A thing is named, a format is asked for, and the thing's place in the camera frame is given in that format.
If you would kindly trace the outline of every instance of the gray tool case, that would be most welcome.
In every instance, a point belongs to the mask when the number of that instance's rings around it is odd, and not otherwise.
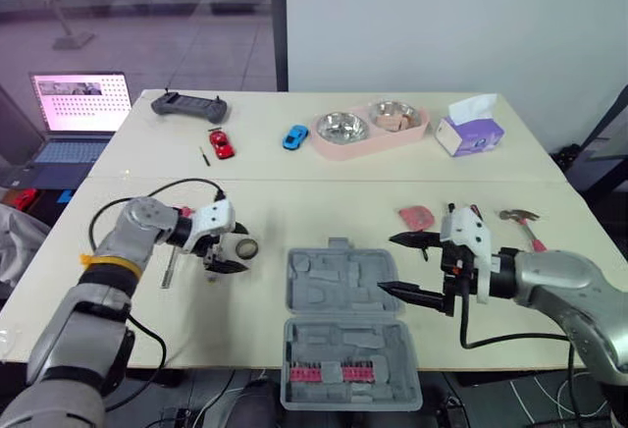
[[[383,249],[352,249],[347,239],[329,248],[288,253],[282,404],[288,410],[412,411],[423,404],[416,353],[401,302],[377,283],[395,281],[393,257]],[[344,382],[346,366],[372,368],[372,382]],[[292,367],[320,369],[321,382],[291,382]]]

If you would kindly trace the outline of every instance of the laptop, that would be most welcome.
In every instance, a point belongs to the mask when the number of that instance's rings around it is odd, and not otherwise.
[[[124,73],[31,73],[46,131],[32,160],[5,187],[75,189],[131,110]]]

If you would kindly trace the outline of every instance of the blue toy car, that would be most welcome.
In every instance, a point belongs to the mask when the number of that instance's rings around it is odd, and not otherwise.
[[[292,126],[288,135],[284,138],[284,148],[286,150],[295,150],[307,137],[307,127],[305,126]]]

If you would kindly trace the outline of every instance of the pink tray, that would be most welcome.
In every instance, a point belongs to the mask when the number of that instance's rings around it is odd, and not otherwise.
[[[413,143],[423,137],[425,129],[427,129],[430,125],[430,115],[424,108],[417,109],[421,119],[421,125],[399,132],[389,132],[377,127],[373,122],[371,122],[368,114],[368,107],[366,106],[347,109],[343,112],[349,112],[362,119],[369,128],[369,136],[363,140],[348,143],[346,145],[331,143],[318,134],[316,126],[319,119],[323,116],[317,117],[310,126],[311,141],[314,148],[316,148],[321,155],[329,160],[349,160],[351,158],[357,158],[358,156],[370,155],[371,153],[377,153],[378,151],[384,151],[389,148],[395,148],[396,146]]]

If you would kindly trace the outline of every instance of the laptop keyboard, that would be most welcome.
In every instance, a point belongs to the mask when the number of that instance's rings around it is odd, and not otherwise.
[[[93,163],[107,146],[104,141],[54,141],[48,143],[35,163]]]

